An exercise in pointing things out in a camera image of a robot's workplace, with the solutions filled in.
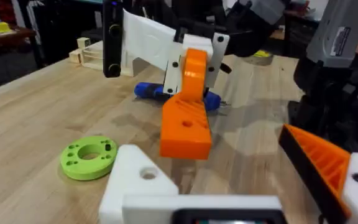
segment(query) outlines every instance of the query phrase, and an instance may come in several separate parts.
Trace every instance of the orange plastic bracket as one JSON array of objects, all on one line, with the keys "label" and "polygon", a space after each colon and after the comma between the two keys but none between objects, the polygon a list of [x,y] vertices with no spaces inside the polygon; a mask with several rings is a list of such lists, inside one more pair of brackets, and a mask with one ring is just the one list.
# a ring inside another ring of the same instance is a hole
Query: orange plastic bracket
[{"label": "orange plastic bracket", "polygon": [[203,102],[207,53],[188,49],[181,92],[162,108],[160,155],[180,159],[207,159],[211,132]]},{"label": "orange plastic bracket", "polygon": [[285,149],[285,133],[291,134],[298,147],[303,151],[319,176],[323,179],[325,185],[335,196],[346,217],[350,217],[351,211],[342,200],[347,167],[351,157],[350,153],[325,139],[289,124],[284,124],[280,136],[280,144],[286,151],[290,149]]}]

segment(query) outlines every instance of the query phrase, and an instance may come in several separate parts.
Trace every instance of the green 3d printed ring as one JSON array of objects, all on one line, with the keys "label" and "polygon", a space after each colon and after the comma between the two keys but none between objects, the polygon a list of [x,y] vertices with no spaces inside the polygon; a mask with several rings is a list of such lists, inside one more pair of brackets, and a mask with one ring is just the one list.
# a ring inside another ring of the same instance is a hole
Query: green 3d printed ring
[{"label": "green 3d printed ring", "polygon": [[93,180],[108,174],[117,155],[117,144],[104,136],[74,141],[60,156],[64,173],[75,180]]}]

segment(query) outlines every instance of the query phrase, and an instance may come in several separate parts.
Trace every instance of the floor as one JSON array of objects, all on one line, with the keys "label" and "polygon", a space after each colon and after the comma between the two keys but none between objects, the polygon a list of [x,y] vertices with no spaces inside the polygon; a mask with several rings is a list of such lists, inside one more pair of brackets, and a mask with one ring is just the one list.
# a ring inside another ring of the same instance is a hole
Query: floor
[{"label": "floor", "polygon": [[36,70],[37,66],[31,51],[0,49],[0,85]]}]

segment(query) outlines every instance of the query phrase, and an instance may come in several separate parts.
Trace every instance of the blue tool handle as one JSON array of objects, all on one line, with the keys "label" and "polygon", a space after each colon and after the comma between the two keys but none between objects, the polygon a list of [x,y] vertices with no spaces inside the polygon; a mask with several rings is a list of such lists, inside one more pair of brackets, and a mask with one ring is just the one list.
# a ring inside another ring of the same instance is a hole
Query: blue tool handle
[{"label": "blue tool handle", "polygon": [[[140,98],[149,98],[159,101],[168,100],[171,95],[163,93],[163,85],[156,83],[141,82],[135,86],[135,94]],[[204,97],[206,111],[213,111],[220,107],[221,97],[209,91]]]}]

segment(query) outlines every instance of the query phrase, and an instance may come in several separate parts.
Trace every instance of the wooden cube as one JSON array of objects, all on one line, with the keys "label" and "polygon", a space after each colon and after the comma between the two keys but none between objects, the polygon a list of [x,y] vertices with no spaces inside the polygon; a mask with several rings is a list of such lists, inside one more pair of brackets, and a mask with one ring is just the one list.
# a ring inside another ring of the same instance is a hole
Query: wooden cube
[{"label": "wooden cube", "polygon": [[86,37],[81,37],[77,39],[77,45],[79,49],[84,49],[85,47],[91,45],[91,40]]},{"label": "wooden cube", "polygon": [[81,53],[82,53],[81,49],[76,49],[70,52],[68,54],[70,61],[73,63],[81,63]]}]

